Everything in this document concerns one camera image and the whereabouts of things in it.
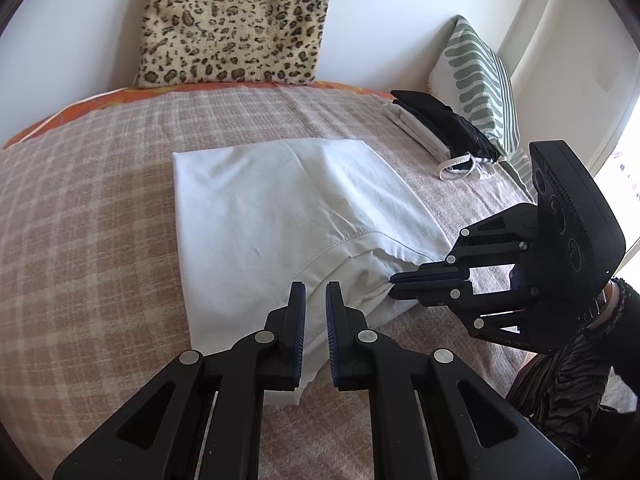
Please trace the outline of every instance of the bed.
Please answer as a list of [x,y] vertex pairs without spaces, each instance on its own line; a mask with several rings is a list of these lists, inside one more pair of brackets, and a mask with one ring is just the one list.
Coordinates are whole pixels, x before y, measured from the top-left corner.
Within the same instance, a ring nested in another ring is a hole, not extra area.
[[[0,153],[0,420],[42,478],[190,346],[172,152],[363,140],[451,241],[527,200],[500,168],[489,180],[441,182],[431,155],[384,114],[385,97],[331,84],[123,91],[66,110]],[[508,286],[501,267],[475,279],[482,291]],[[452,349],[503,395],[522,361],[469,338],[446,307],[416,306],[382,330],[417,351]],[[299,406],[264,413],[261,478],[372,476],[367,397],[338,394],[326,365]]]

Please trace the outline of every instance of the person's arm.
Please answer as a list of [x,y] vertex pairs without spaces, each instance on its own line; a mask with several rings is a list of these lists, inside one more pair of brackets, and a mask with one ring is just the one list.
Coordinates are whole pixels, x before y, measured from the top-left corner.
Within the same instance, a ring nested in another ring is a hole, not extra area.
[[640,396],[640,295],[614,278],[605,288],[607,305],[585,336]]

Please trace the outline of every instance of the orange bed sheet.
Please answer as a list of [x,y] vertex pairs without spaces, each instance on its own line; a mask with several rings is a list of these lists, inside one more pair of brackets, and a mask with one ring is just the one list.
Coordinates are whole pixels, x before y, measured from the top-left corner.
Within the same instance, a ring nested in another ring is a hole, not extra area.
[[[58,114],[56,114],[53,120],[44,124],[49,118],[45,118],[35,124],[32,124],[28,128],[21,131],[19,134],[13,136],[4,145],[4,149],[7,149],[13,144],[23,142],[24,140],[34,139],[42,136],[48,131],[67,124],[75,119],[82,117],[83,115],[93,112],[94,110],[101,110],[102,108],[108,108],[111,106],[118,106],[121,104],[132,103],[140,101],[142,99],[151,99],[160,94],[167,94],[169,92],[193,92],[197,90],[218,90],[222,88],[231,88],[233,86],[247,86],[250,88],[276,88],[277,83],[198,83],[198,84],[185,84],[178,86],[167,86],[163,88],[142,89],[142,88],[127,88],[119,90],[112,94],[98,96],[94,99],[90,99],[84,102],[73,104]],[[359,88],[350,85],[344,85],[341,83],[331,83],[324,81],[317,81],[310,85],[311,88],[324,88],[333,90],[349,90],[361,94],[374,94],[384,99],[393,99],[393,96],[384,92],[377,92],[375,90],[369,90],[366,88]]]

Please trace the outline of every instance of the leopard print pillow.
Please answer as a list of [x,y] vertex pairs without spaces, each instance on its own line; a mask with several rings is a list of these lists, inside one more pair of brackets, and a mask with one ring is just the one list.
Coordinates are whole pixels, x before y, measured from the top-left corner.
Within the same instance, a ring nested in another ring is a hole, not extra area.
[[147,0],[136,85],[316,76],[328,0]]

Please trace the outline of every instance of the folded garment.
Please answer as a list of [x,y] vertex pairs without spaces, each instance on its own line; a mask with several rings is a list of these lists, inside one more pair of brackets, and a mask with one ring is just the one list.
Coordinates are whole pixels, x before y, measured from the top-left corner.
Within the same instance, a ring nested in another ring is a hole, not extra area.
[[193,348],[210,354],[260,330],[306,285],[305,348],[297,402],[328,359],[324,289],[370,326],[415,301],[387,297],[389,277],[441,260],[450,245],[400,176],[357,140],[276,140],[174,153],[180,277]]
[[498,162],[500,153],[482,132],[434,96],[409,90],[393,90],[391,95],[396,98],[395,104],[409,109],[449,146],[452,158],[469,153],[477,160]]
[[[491,161],[476,158],[470,153],[452,157],[451,148],[430,128],[420,122],[411,112],[410,107],[388,103],[383,105],[383,108],[389,119],[433,155],[433,158],[438,163],[436,170],[441,180],[455,180],[465,178],[471,174],[478,179],[489,178],[494,175],[495,171]],[[451,176],[447,177],[445,173],[450,173]]]

